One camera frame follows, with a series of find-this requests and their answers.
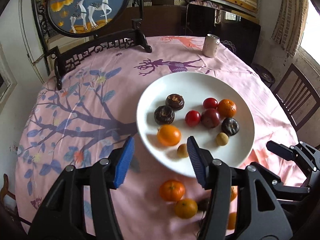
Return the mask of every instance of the white plate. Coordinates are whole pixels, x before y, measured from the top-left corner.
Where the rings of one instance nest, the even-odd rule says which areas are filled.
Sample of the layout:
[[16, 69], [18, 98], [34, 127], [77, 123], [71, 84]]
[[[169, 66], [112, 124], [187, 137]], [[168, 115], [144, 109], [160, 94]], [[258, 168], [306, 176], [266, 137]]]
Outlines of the white plate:
[[[158, 106], [165, 105], [170, 94], [183, 96], [183, 109], [175, 111], [172, 125], [179, 128], [181, 141], [173, 147], [163, 147], [157, 141], [156, 134], [159, 125], [154, 119], [154, 111]], [[230, 99], [237, 106], [234, 118], [239, 122], [239, 132], [229, 138], [226, 146], [217, 146], [215, 138], [221, 132], [221, 125], [208, 130], [201, 123], [190, 128], [184, 117], [190, 110], [199, 113], [204, 111], [202, 106], [206, 98], [213, 97], [217, 101]], [[159, 78], [143, 92], [137, 108], [137, 127], [141, 139], [149, 152], [164, 166], [188, 177], [195, 177], [189, 158], [177, 157], [177, 148], [186, 143], [193, 135], [200, 148], [207, 149], [214, 158], [224, 161], [231, 167], [239, 167], [252, 150], [254, 141], [254, 123], [252, 114], [242, 97], [229, 85], [212, 76], [197, 72], [177, 72]]]

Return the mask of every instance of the pink tablecloth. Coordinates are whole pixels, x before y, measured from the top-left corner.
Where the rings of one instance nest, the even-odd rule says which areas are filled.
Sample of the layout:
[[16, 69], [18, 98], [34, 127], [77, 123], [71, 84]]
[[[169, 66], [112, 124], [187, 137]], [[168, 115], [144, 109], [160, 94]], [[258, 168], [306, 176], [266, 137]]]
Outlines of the pink tablecloth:
[[[304, 176], [299, 168], [265, 147], [269, 140], [286, 146], [297, 144], [296, 133], [271, 91], [223, 45], [216, 58], [203, 56], [203, 41], [195, 37], [150, 37], [151, 54], [140, 47], [104, 50], [93, 53], [65, 75], [61, 91], [55, 89], [55, 79], [50, 79], [38, 95], [18, 150], [16, 199], [20, 216], [32, 221], [65, 166], [90, 166], [132, 135], [136, 151], [131, 167], [124, 184], [112, 191], [124, 239], [195, 239], [202, 215], [189, 220], [175, 217], [173, 204], [162, 201], [158, 189], [164, 181], [177, 179], [186, 186], [185, 197], [198, 201], [210, 193], [196, 179], [158, 163], [142, 145], [135, 124], [137, 103], [145, 88], [178, 71], [206, 73], [233, 87], [246, 101], [255, 123], [255, 142], [245, 165], [257, 161], [285, 183], [300, 184]], [[94, 234], [88, 188], [84, 197], [87, 231]]]

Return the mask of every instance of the aluminum can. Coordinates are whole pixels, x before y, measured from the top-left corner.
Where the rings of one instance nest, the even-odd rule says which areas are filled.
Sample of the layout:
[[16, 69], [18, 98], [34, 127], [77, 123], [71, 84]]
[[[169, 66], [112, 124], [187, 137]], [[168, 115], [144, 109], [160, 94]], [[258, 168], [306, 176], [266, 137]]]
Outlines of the aluminum can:
[[215, 57], [218, 52], [218, 47], [220, 44], [220, 38], [213, 34], [207, 34], [204, 38], [204, 44], [202, 48], [203, 55], [207, 57]]

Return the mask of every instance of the electrical outlet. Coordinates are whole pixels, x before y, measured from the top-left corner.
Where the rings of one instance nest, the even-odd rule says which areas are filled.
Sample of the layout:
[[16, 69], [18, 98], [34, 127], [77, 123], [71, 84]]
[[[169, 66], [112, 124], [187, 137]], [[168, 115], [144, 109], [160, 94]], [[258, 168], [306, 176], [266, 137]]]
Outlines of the electrical outlet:
[[10, 147], [10, 152], [17, 154], [18, 153], [18, 144], [16, 142], [13, 142]]

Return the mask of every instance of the red cherry tomato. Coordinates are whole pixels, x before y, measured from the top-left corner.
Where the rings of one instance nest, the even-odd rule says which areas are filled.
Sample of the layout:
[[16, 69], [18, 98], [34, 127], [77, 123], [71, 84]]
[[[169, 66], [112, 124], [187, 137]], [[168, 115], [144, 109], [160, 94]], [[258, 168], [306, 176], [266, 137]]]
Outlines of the red cherry tomato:
[[205, 101], [203, 101], [203, 107], [204, 109], [216, 109], [218, 107], [218, 101], [214, 98], [207, 98]]
[[195, 110], [191, 110], [186, 114], [184, 119], [188, 126], [194, 127], [200, 123], [201, 114]]

